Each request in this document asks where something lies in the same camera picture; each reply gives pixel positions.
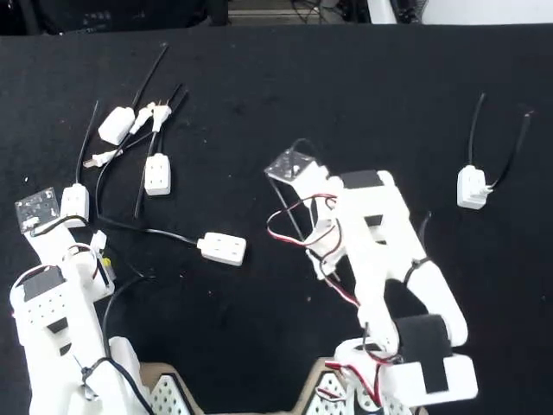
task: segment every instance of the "table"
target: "table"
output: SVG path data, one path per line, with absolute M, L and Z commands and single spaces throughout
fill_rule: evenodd
M 10 318 L 8 288 L 36 257 L 19 234 L 13 202 L 73 178 L 93 103 L 128 105 L 159 45 L 167 59 L 144 101 L 183 81 L 190 100 L 166 136 L 170 197 L 147 201 L 143 220 L 201 236 L 249 241 L 236 269 L 188 246 L 107 229 L 156 283 L 125 295 L 111 335 L 128 336 L 141 361 L 174 365 L 207 412 L 285 410 L 315 358 L 360 335 L 354 309 L 318 283 L 302 250 L 270 239 L 279 207 L 263 168 L 309 137 L 334 173 L 388 169 L 420 224 L 429 256 L 464 310 L 477 399 L 433 414 L 549 413 L 553 341 L 550 236 L 552 26 L 496 28 L 203 28 L 108 35 L 0 38 L 0 331 L 4 411 L 26 413 L 29 385 Z M 476 163 L 499 173 L 522 116 L 537 110 L 505 186 L 480 212 L 455 205 L 455 183 L 477 98 L 489 100 Z M 96 137 L 88 154 L 107 150 Z M 118 162 L 105 211 L 130 220 L 145 147 Z M 92 189 L 97 172 L 84 173 Z M 130 275 L 116 264 L 119 277 Z M 391 287 L 396 316 L 408 312 Z M 105 303 L 98 306 L 103 312 Z

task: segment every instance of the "white 3d-printed part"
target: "white 3d-printed part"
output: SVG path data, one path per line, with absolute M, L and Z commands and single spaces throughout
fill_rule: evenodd
M 346 397 L 346 390 L 334 373 L 323 374 L 317 387 Z M 314 392 L 305 415 L 346 415 L 346 401 L 328 402 Z
M 65 317 L 65 284 L 48 290 L 44 294 L 27 301 L 24 305 L 23 314 L 27 322 L 36 327 L 46 327 Z
M 168 374 L 159 378 L 149 402 L 156 415 L 191 415 L 181 389 L 173 376 Z

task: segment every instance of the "black fabric surface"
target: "black fabric surface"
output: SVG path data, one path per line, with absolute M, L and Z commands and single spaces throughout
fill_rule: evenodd
M 0 38 L 2 413 L 28 410 L 8 290 L 37 264 L 13 203 L 48 186 L 60 197 L 95 99 L 106 112 L 128 105 L 162 42 L 170 50 L 143 102 L 168 97 L 177 81 L 191 95 L 166 135 L 173 193 L 147 201 L 144 219 L 194 237 L 237 234 L 249 252 L 233 268 L 171 240 L 108 229 L 137 266 L 159 276 L 122 297 L 112 335 L 128 336 L 141 361 L 174 365 L 207 412 L 292 407 L 315 359 L 361 335 L 355 310 L 315 280 L 302 250 L 264 230 L 279 204 L 263 168 L 309 137 L 335 174 L 388 169 L 415 226 L 434 213 L 429 256 L 465 312 L 461 352 L 474 359 L 480 395 L 431 413 L 550 413 L 552 38 L 551 26 Z M 490 181 L 518 133 L 520 105 L 537 115 L 505 186 L 468 212 L 455 204 L 455 184 L 482 91 L 489 100 L 475 159 Z M 95 138 L 88 154 L 108 149 Z M 118 161 L 105 192 L 109 215 L 130 219 L 145 151 Z M 84 174 L 90 190 L 96 174 Z M 115 266 L 121 280 L 130 277 Z M 420 310 L 395 285 L 387 297 L 394 316 Z

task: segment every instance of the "red wire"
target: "red wire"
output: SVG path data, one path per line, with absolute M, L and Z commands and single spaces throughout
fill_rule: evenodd
M 376 370 L 376 373 L 374 374 L 374 394 L 378 399 L 378 402 L 375 401 L 377 406 L 382 406 L 382 401 L 380 400 L 380 382 L 379 382 L 380 368 L 381 368 L 381 365 L 377 365 L 377 370 Z
M 288 236 L 285 236 L 285 235 L 279 235 L 278 233 L 275 233 L 273 232 L 270 227 L 269 227 L 269 224 L 270 222 L 276 218 L 279 214 L 283 214 L 284 212 L 289 212 L 290 210 L 293 210 L 295 208 L 297 208 L 298 206 L 300 206 L 302 203 L 304 203 L 305 201 L 308 201 L 310 199 L 316 199 L 318 197 L 324 197 L 326 200 L 328 199 L 336 199 L 336 196 L 335 195 L 329 195 L 329 194 L 326 194 L 326 193 L 317 193 L 315 195 L 311 195 L 310 197 L 304 197 L 303 199 L 300 199 L 299 201 L 297 201 L 296 203 L 294 203 L 292 206 L 290 207 L 287 207 L 285 209 L 281 209 L 281 210 L 277 210 L 274 214 L 272 214 L 270 216 L 270 218 L 267 220 L 267 231 L 269 232 L 269 235 L 274 238 L 274 239 L 277 239 L 277 240 L 281 240 L 282 242 L 288 242 L 290 244 L 294 244 L 296 246 L 309 246 L 309 245 L 312 245 L 314 244 L 315 242 L 318 242 L 319 240 L 321 240 L 322 238 L 324 238 L 325 236 L 327 236 L 334 228 L 331 228 L 328 232 L 324 233 L 319 239 L 317 240 L 314 240 L 312 242 L 309 242 L 308 244 L 303 244 L 303 243 L 297 243 L 297 241 L 295 241 L 294 238 L 291 238 L 291 237 L 288 237 Z
M 367 353 L 369 354 L 369 356 L 371 356 L 371 358 L 376 361 L 377 363 L 380 363 L 381 365 L 391 365 L 392 364 L 392 360 L 396 358 L 397 354 L 394 354 L 393 356 L 390 356 L 390 357 L 378 357 L 376 356 L 373 352 L 370 352 L 367 350 Z
M 337 361 L 325 361 L 325 366 L 328 367 L 328 368 L 331 368 L 333 370 L 340 370 L 340 369 L 351 370 L 353 372 L 353 374 L 355 374 L 355 376 L 357 377 L 359 382 L 361 382 L 361 385 L 365 388 L 367 394 L 369 395 L 369 398 L 371 398 L 371 400 L 377 406 L 382 406 L 382 404 L 380 402 L 380 398 L 375 393 L 373 393 L 371 391 L 371 388 L 366 384 L 365 379 L 363 379 L 363 376 L 361 375 L 359 370 L 357 370 L 354 366 L 352 366 L 352 365 L 341 365 Z

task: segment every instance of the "red and white wire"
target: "red and white wire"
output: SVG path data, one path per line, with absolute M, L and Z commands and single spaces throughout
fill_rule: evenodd
M 339 394 L 336 394 L 334 392 L 330 392 L 324 387 L 316 387 L 315 388 L 315 394 L 321 398 L 326 400 L 327 402 L 342 402 L 346 400 L 345 397 L 340 396 Z
M 355 377 L 358 379 L 358 381 L 361 383 L 363 388 L 366 390 L 366 392 L 369 395 L 369 398 L 371 398 L 372 402 L 374 402 L 375 405 L 378 406 L 378 407 L 382 406 L 382 402 L 380 401 L 380 396 L 379 396 L 380 392 L 378 391 L 378 394 L 376 394 L 372 391 L 372 389 L 369 387 L 366 380 L 363 378 L 363 375 L 361 374 L 361 372 L 355 366 L 353 366 L 353 365 L 342 365 L 337 361 L 325 361 L 325 366 L 329 367 L 333 370 L 344 370 L 344 369 L 346 369 L 346 370 L 349 370 L 350 372 L 352 372 L 355 375 Z M 375 376 L 375 391 L 377 389 L 378 389 L 378 367 L 377 367 L 377 372 L 376 372 L 376 376 Z
M 318 239 L 306 242 L 305 240 L 299 240 L 299 239 L 293 238 L 293 237 L 288 236 L 288 235 L 282 235 L 280 233 L 276 233 L 270 228 L 270 222 L 273 219 L 275 219 L 279 214 L 289 212 L 289 211 L 297 208 L 298 206 L 302 205 L 305 201 L 308 201 L 310 199 L 316 199 L 316 198 L 319 198 L 319 197 L 323 197 L 325 199 L 336 199 L 335 195 L 329 195 L 329 194 L 326 194 L 326 193 L 317 193 L 315 195 L 311 195 L 310 197 L 306 197 L 306 198 L 303 198 L 303 199 L 297 201 L 292 206 L 287 207 L 286 209 L 277 210 L 274 214 L 269 216 L 269 218 L 267 219 L 267 232 L 269 233 L 269 235 L 274 239 L 278 239 L 278 240 L 281 240 L 282 242 L 287 242 L 287 243 L 290 243 L 290 244 L 293 244 L 293 245 L 296 245 L 296 246 L 310 246 L 310 245 L 313 245 L 314 243 L 320 241 L 321 239 L 323 239 L 329 233 L 331 233 L 334 230 L 334 227 L 331 227 L 327 232 L 325 232 Z
M 342 297 L 344 300 L 346 300 L 348 303 L 354 305 L 355 307 L 359 308 L 361 305 L 357 298 L 352 296 L 351 294 L 344 291 L 343 288 L 339 287 L 332 279 L 325 278 L 325 281 L 327 282 L 328 286 L 335 290 L 338 294 L 340 294 L 340 297 Z

